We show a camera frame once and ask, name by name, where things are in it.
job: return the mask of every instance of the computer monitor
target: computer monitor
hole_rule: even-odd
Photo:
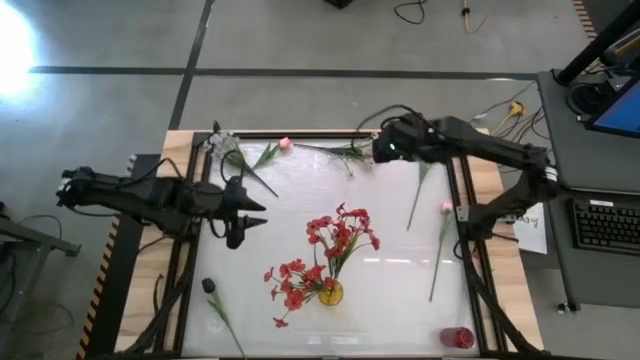
[[[586,128],[640,137],[640,76],[629,80],[613,100],[586,123]]]

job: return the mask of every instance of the white table surface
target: white table surface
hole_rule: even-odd
[[[248,163],[257,160],[266,143],[242,142]],[[338,146],[347,142],[305,143]],[[350,167],[353,177],[331,155],[294,147],[257,171],[279,198],[245,178],[249,197],[267,207],[266,212],[251,215],[269,222],[248,230],[239,249],[227,249],[223,239],[202,226],[183,356],[240,356],[229,330],[206,301],[201,286],[206,277],[216,281],[232,327],[249,357],[478,354],[475,345],[445,348],[438,336],[445,327],[465,326],[474,331],[463,266],[452,251],[458,240],[454,222],[444,237],[435,295],[429,302],[443,226],[440,208],[451,198],[446,168],[432,165],[407,231],[418,164],[377,164],[373,172],[353,163]],[[210,179],[222,184],[217,161]],[[313,264],[306,223],[324,215],[334,217],[342,202],[347,209],[369,211],[372,228],[381,240],[380,250],[363,247],[346,263],[340,274],[344,299],[339,305],[326,307],[313,299],[287,316],[288,327],[276,329],[272,318],[286,312],[284,296],[271,300],[274,283],[265,283],[264,273],[271,266],[277,273],[280,264],[297,258]],[[320,251],[318,254],[319,262],[326,261]]]

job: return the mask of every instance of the white paper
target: white paper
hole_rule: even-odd
[[[520,249],[541,254],[547,253],[547,239],[544,231],[544,209],[542,203],[531,207],[523,217],[513,224]]]

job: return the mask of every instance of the pink flower bud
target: pink flower bud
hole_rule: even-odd
[[[442,213],[448,214],[453,211],[453,203],[451,200],[445,200],[442,202]]]
[[[289,140],[288,137],[282,138],[280,139],[278,146],[280,147],[281,151],[288,151],[289,149],[291,149],[291,140]]]

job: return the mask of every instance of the red cup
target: red cup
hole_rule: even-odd
[[[440,331],[440,341],[446,347],[469,349],[475,343],[475,338],[466,327],[444,328]]]

